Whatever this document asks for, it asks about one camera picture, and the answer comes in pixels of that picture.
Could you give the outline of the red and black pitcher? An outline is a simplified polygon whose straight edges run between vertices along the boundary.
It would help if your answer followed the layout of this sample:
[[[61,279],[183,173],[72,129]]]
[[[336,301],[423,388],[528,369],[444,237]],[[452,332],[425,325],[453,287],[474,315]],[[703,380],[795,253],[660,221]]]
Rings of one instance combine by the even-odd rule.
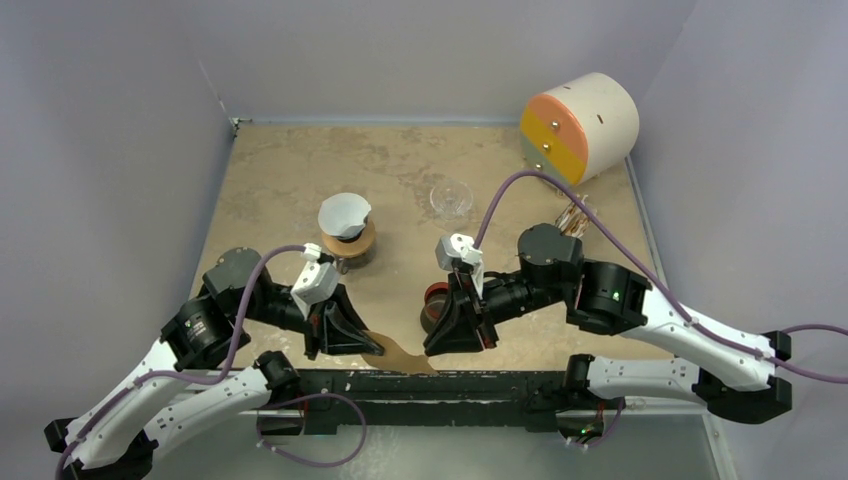
[[[419,323],[427,334],[431,333],[438,323],[447,300],[448,291],[449,285],[447,282],[436,282],[425,291],[424,306],[420,311]]]

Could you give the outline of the brown paper coffee filter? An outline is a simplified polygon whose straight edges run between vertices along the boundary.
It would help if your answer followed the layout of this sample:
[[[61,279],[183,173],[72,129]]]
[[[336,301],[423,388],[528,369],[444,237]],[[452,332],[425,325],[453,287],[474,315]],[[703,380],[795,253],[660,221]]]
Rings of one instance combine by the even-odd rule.
[[[384,349],[382,355],[361,355],[363,361],[369,366],[379,370],[408,375],[436,375],[438,373],[430,365],[429,358],[426,355],[413,355],[407,352],[395,340],[381,333],[366,331],[366,334]]]

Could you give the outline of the white paper coffee filter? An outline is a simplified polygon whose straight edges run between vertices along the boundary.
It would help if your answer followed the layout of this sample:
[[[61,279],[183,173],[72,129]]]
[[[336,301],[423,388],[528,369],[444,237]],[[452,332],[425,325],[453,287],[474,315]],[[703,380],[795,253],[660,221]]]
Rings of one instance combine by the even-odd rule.
[[[318,224],[323,233],[334,236],[346,228],[366,225],[372,207],[362,196],[343,192],[325,199],[318,212]]]

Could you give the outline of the blue ribbed glass dripper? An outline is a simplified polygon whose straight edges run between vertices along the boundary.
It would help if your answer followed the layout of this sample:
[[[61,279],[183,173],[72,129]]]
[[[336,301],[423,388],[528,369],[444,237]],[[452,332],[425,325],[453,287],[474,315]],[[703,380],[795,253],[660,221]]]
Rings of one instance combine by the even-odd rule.
[[[334,238],[343,243],[355,242],[361,237],[366,228],[367,226],[365,224],[351,226],[346,228],[340,234],[334,235]]]

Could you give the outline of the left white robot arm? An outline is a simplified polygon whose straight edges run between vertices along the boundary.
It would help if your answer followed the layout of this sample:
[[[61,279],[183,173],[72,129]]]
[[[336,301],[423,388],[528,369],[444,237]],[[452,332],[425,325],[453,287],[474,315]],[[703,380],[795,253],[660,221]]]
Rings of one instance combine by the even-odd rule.
[[[354,310],[334,258],[296,245],[305,265],[291,285],[274,282],[269,256],[238,247],[202,279],[198,294],[163,326],[139,364],[96,406],[45,430],[60,456],[58,479],[141,479],[153,463],[193,436],[247,412],[305,407],[310,395],[280,351],[235,370],[250,338],[247,320],[301,334],[307,358],[382,355]]]

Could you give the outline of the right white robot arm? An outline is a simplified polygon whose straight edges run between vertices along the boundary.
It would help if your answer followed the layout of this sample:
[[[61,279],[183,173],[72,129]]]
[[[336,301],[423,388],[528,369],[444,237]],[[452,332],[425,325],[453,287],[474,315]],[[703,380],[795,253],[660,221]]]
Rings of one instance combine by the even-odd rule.
[[[791,356],[788,335],[747,333],[677,311],[646,277],[586,259],[579,239],[550,224],[525,230],[517,254],[517,271],[487,272],[471,237],[441,238],[436,256],[448,274],[447,294],[424,341],[428,356],[491,349],[500,323],[563,304],[567,322],[581,331],[641,341],[669,358],[575,354],[561,386],[531,393],[530,404],[592,409],[615,407],[626,397],[665,398],[741,424],[762,424],[790,411],[792,386],[775,369],[776,361]]]

